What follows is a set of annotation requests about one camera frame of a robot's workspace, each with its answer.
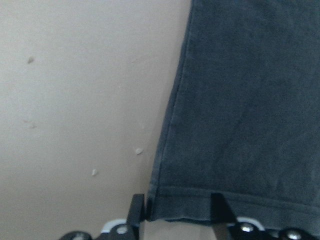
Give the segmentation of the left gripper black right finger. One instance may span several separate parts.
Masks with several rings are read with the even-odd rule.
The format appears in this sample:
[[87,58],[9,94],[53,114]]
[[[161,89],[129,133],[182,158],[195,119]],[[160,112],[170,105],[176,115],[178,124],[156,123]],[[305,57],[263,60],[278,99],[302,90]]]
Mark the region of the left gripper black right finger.
[[210,196],[210,222],[217,240],[229,240],[228,225],[237,222],[228,201],[221,193],[212,193]]

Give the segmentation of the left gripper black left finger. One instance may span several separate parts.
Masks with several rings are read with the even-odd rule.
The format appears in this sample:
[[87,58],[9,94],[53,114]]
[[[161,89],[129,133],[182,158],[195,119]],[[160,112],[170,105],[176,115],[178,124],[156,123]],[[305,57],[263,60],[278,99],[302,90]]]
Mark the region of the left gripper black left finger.
[[126,225],[134,234],[140,234],[141,225],[145,221],[145,195],[134,194],[131,199]]

